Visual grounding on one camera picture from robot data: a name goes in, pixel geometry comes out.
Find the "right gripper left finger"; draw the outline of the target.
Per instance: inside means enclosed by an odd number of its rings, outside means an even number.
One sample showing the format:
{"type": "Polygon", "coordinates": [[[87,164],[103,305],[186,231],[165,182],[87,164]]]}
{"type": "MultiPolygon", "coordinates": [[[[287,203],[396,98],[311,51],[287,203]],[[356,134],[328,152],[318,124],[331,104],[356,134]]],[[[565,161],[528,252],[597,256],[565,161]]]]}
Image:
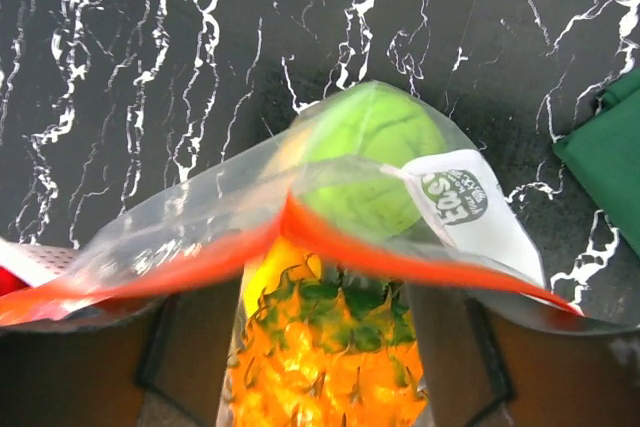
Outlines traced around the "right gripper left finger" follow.
{"type": "Polygon", "coordinates": [[[1,331],[4,426],[150,426],[153,392],[198,426],[217,420],[238,305],[235,291],[193,291],[116,315],[1,331]]]}

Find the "clear zip top bag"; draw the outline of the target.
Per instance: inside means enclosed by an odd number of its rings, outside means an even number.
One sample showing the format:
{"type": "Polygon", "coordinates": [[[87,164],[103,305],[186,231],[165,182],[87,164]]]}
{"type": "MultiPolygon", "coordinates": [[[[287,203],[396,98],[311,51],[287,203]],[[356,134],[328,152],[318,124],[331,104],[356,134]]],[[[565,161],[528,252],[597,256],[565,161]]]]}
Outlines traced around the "clear zip top bag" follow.
{"type": "Polygon", "coordinates": [[[242,280],[245,264],[279,237],[359,275],[401,282],[410,313],[406,289],[421,284],[500,291],[569,310],[546,287],[540,256],[483,155],[421,101],[447,151],[377,168],[402,181],[421,214],[416,224],[372,239],[310,208],[302,196],[339,174],[328,160],[303,161],[328,98],[281,134],[121,215],[54,280],[3,296],[2,325],[116,315],[164,294],[242,280]]]}

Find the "green fake lime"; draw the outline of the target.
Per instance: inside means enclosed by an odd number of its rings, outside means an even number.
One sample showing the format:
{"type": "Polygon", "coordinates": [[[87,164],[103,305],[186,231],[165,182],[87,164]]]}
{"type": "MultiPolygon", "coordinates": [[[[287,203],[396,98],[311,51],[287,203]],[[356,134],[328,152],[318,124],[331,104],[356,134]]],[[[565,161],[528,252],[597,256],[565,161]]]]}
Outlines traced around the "green fake lime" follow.
{"type": "Polygon", "coordinates": [[[339,174],[321,180],[302,198],[344,230],[372,239],[399,235],[421,214],[402,181],[377,168],[401,168],[447,148],[418,99],[380,82],[356,85],[327,99],[303,155],[305,163],[328,160],[339,174]]]}

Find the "fake pineapple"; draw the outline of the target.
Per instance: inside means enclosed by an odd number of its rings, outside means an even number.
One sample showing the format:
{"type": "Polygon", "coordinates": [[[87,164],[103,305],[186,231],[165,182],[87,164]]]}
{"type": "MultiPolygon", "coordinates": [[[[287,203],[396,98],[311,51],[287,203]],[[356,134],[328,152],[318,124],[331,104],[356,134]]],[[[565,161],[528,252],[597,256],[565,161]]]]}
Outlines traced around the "fake pineapple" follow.
{"type": "Polygon", "coordinates": [[[237,311],[220,426],[417,426],[429,398],[399,281],[319,257],[320,279],[263,292],[237,311]]]}

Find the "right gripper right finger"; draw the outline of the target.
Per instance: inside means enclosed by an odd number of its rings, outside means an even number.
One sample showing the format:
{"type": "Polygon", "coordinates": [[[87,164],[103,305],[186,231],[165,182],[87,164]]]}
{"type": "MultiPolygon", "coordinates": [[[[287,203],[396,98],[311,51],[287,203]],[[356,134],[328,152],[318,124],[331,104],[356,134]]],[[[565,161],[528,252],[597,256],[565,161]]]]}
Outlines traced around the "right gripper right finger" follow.
{"type": "Polygon", "coordinates": [[[638,425],[638,329],[500,292],[406,292],[436,425],[638,425]]]}

